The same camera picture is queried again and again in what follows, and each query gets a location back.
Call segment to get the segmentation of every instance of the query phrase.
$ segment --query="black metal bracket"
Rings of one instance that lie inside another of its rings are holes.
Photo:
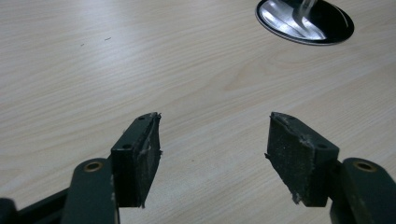
[[[378,164],[342,163],[339,148],[295,117],[273,112],[266,158],[295,203],[324,207],[332,199],[334,224],[396,223],[396,184]]]
[[[69,189],[21,211],[12,200],[0,199],[0,224],[120,223],[119,207],[145,205],[162,154],[160,119],[158,113],[135,119],[108,159],[76,167]]]

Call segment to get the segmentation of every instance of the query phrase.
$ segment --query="wooden desk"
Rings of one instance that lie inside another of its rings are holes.
[[[0,3],[0,196],[23,208],[106,157],[134,118],[163,113],[147,208],[121,223],[330,223],[295,205],[264,158],[271,111],[291,114],[396,178],[396,3],[332,0],[347,42],[267,32],[258,1]]]

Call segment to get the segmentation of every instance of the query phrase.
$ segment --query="shiny metal object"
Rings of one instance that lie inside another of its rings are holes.
[[[354,31],[343,10],[322,0],[262,0],[256,16],[275,35],[307,45],[337,44]]]

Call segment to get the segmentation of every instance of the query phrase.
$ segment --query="wood grain surface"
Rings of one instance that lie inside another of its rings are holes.
[[[332,0],[348,41],[270,34],[258,1],[0,2],[0,197],[68,187],[138,116],[163,114],[146,209],[121,223],[331,223],[295,205],[264,158],[271,111],[396,178],[396,2]]]

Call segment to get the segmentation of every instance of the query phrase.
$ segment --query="light wood tabletop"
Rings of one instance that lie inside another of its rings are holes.
[[[19,209],[106,158],[138,116],[162,113],[146,208],[121,223],[331,223],[296,205],[264,158],[272,111],[396,178],[396,2],[332,0],[346,42],[296,44],[259,1],[0,2],[0,197]]]

